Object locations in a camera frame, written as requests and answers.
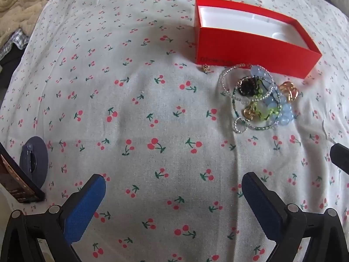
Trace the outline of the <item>small gold charm earring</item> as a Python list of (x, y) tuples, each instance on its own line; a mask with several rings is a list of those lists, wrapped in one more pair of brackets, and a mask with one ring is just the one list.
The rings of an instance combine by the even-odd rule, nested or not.
[(203, 64), (201, 68), (205, 74), (210, 72), (210, 66), (208, 66), (207, 64)]

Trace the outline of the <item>red jewelry box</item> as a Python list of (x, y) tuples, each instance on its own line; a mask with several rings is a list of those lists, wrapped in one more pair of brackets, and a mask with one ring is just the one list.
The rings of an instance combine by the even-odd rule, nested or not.
[(195, 62), (198, 65), (260, 65), (304, 79), (322, 57), (298, 20), (228, 0), (195, 0)]

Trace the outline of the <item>dark round disc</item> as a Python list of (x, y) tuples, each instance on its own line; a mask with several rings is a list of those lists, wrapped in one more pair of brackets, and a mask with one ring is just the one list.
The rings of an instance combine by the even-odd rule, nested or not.
[(19, 166), (38, 188), (44, 185), (48, 172), (48, 151), (42, 138), (34, 136), (22, 146)]

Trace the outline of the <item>dark brown box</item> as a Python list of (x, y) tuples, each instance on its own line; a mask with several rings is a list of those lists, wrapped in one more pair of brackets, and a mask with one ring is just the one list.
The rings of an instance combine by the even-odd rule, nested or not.
[(19, 203), (41, 202), (45, 199), (45, 193), (28, 178), (4, 146), (1, 146), (1, 185)]

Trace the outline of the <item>cherry print bedsheet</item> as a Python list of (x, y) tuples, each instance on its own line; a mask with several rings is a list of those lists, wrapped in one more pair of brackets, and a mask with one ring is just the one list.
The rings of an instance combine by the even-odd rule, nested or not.
[(348, 17), (324, 0), (233, 0), (297, 19), (322, 53), (293, 121), (232, 129), (220, 67), (193, 63), (195, 0), (50, 0), (1, 106), (14, 159), (32, 136), (48, 149), (41, 203), (63, 204), (93, 175), (106, 195), (74, 247), (83, 261), (265, 261), (274, 244), (241, 190), (255, 172), (286, 203), (334, 208), (348, 229)]

